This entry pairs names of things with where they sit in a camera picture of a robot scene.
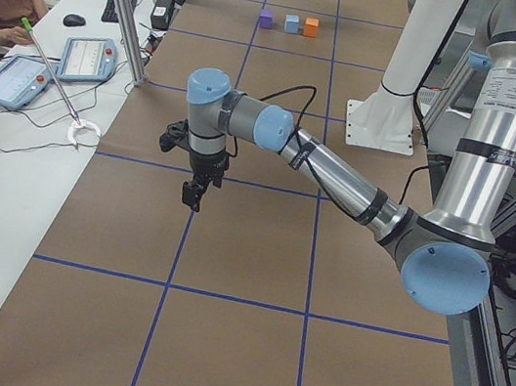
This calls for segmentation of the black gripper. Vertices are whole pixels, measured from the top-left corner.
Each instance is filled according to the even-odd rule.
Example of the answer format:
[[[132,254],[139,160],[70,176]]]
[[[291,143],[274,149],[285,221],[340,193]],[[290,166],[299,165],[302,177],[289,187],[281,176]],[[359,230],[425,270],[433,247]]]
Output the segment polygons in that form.
[[[193,179],[186,181],[182,186],[182,203],[192,212],[199,212],[201,199],[207,192],[208,186],[221,188],[222,181],[229,170],[230,156],[225,150],[212,154],[202,154],[190,150],[189,162],[193,170]]]

